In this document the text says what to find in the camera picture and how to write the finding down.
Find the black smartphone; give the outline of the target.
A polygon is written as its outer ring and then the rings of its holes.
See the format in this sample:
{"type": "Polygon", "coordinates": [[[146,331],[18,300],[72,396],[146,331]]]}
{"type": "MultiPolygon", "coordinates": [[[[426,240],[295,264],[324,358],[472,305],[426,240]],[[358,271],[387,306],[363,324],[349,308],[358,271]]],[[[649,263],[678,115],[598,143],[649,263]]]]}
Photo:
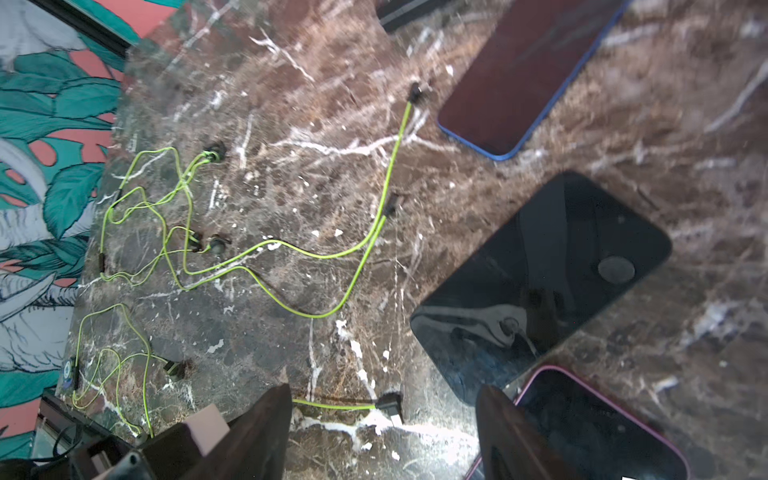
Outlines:
{"type": "Polygon", "coordinates": [[[588,177],[545,183],[410,318],[463,403],[503,388],[662,265],[670,237],[588,177]]]}

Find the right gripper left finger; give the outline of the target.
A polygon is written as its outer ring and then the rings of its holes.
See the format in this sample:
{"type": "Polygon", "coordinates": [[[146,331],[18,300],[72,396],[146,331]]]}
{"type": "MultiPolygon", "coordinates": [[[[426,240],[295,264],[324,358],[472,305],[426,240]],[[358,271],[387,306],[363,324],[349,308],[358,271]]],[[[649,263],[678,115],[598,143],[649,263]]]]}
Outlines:
{"type": "Polygon", "coordinates": [[[290,387],[268,390],[185,479],[276,479],[284,475],[292,418],[290,387]]]}

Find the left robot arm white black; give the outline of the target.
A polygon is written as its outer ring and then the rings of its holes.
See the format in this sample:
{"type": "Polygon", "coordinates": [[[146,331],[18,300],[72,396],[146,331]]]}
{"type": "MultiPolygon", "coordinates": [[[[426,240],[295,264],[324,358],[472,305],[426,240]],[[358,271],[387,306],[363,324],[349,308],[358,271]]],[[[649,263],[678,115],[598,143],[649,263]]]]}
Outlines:
{"type": "Polygon", "coordinates": [[[129,447],[115,436],[79,443],[46,460],[1,462],[3,479],[180,479],[229,433],[213,404],[129,447]]]}

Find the pink edged smartphone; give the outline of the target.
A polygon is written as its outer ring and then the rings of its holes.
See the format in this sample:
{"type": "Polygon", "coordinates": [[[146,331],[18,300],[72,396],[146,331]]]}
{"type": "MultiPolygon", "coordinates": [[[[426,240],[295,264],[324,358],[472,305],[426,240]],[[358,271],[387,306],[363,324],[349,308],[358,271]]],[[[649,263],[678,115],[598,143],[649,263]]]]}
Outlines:
{"type": "MultiPolygon", "coordinates": [[[[480,388],[468,394],[475,409],[480,388]]],[[[688,479],[688,461],[661,434],[616,405],[573,373],[539,368],[511,399],[578,472],[577,479],[688,479]]],[[[467,474],[487,479],[480,456],[467,474]]]]}

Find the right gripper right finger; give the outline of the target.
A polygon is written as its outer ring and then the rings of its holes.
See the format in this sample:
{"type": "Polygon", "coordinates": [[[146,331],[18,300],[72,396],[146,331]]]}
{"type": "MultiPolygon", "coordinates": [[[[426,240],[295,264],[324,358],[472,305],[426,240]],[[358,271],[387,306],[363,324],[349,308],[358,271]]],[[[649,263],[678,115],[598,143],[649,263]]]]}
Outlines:
{"type": "Polygon", "coordinates": [[[552,450],[514,402],[484,385],[475,403],[484,475],[487,479],[577,479],[578,472],[552,450]]]}

